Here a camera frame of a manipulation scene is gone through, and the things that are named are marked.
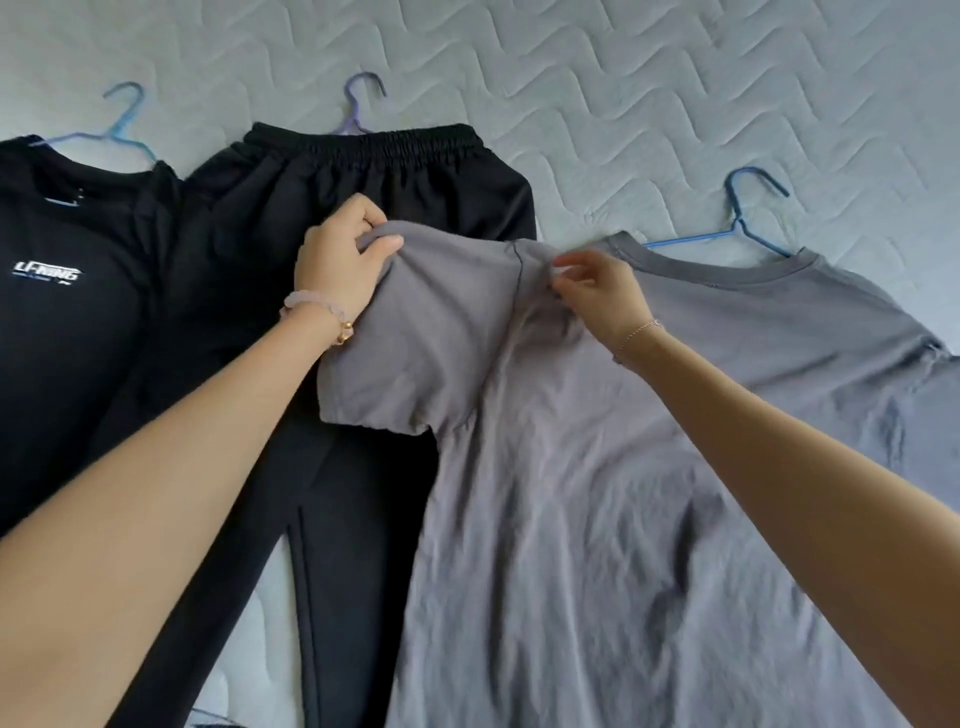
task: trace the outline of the li-ning logo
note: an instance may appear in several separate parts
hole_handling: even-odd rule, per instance
[[[55,280],[60,285],[73,285],[73,282],[84,274],[79,268],[64,268],[62,265],[38,263],[35,260],[23,262],[13,266],[11,274],[25,279]]]

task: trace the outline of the black t-shirt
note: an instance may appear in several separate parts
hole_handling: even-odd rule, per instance
[[[82,465],[156,314],[179,182],[0,142],[0,536]]]

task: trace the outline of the thin chain bracelet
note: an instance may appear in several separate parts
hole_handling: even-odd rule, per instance
[[[647,322],[646,324],[644,324],[643,326],[635,328],[633,331],[631,331],[631,332],[627,335],[627,338],[625,338],[625,339],[623,340],[623,343],[622,343],[619,347],[617,347],[616,353],[613,355],[613,361],[615,361],[617,364],[619,364],[619,365],[622,367],[622,366],[623,366],[623,362],[620,360],[620,354],[623,353],[623,350],[627,348],[627,345],[631,342],[631,340],[632,340],[637,334],[639,334],[641,331],[647,330],[647,329],[650,328],[650,327],[660,327],[660,328],[663,328],[663,324],[660,322],[659,319],[653,319],[653,320],[651,320],[651,321],[648,321],[648,322]]]
[[[287,314],[294,309],[294,306],[300,305],[301,303],[315,303],[316,305],[323,306],[337,317],[340,321],[340,335],[337,337],[336,342],[334,342],[334,346],[342,347],[352,338],[353,322],[347,318],[344,309],[336,303],[328,302],[320,294],[314,293],[313,291],[295,291],[287,296],[286,301],[283,302],[283,309],[280,311],[280,318],[286,318]]]

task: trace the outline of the gray t-shirt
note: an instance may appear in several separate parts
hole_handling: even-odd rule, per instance
[[[548,290],[553,249],[380,232],[406,246],[319,393],[328,422],[440,448],[388,726],[905,724],[650,388]],[[810,251],[744,270],[625,233],[599,246],[727,374],[960,506],[960,360],[871,284]]]

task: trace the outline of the hand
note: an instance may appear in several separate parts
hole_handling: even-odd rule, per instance
[[[553,289],[612,353],[653,320],[628,263],[600,251],[578,251],[561,255],[553,264],[567,269],[553,279]]]
[[[297,254],[294,290],[314,291],[340,306],[348,321],[356,321],[373,297],[383,264],[403,246],[402,237],[387,235],[360,253],[357,238],[385,222],[387,216],[370,199],[350,197],[322,225],[306,232]]]

